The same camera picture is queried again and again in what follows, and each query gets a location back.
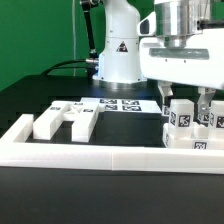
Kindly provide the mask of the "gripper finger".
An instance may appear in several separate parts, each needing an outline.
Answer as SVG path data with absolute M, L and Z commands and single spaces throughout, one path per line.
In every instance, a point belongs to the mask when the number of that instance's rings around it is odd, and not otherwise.
M 172 91 L 172 83 L 168 81 L 159 81 L 158 82 L 158 89 L 162 97 L 162 105 L 164 107 L 170 106 L 170 101 L 173 97 L 173 91 Z
M 199 87 L 198 93 L 199 93 L 199 99 L 197 102 L 198 114 L 208 115 L 210 113 L 210 103 L 216 93 L 216 90 L 208 87 Z

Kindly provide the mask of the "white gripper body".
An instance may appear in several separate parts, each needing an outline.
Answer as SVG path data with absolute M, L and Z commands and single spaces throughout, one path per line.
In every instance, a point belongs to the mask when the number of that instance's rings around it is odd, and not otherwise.
M 140 67 L 146 78 L 224 90 L 224 29 L 204 29 L 185 48 L 163 46 L 161 38 L 140 41 Z

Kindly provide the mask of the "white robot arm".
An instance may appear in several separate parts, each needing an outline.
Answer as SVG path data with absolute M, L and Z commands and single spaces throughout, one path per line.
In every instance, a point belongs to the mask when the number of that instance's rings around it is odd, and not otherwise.
M 216 90 L 224 90 L 224 20 L 213 20 L 210 0 L 154 0 L 142 19 L 127 0 L 102 0 L 105 48 L 93 80 L 112 89 L 153 79 L 167 105 L 171 85 L 196 86 L 198 113 L 209 112 Z

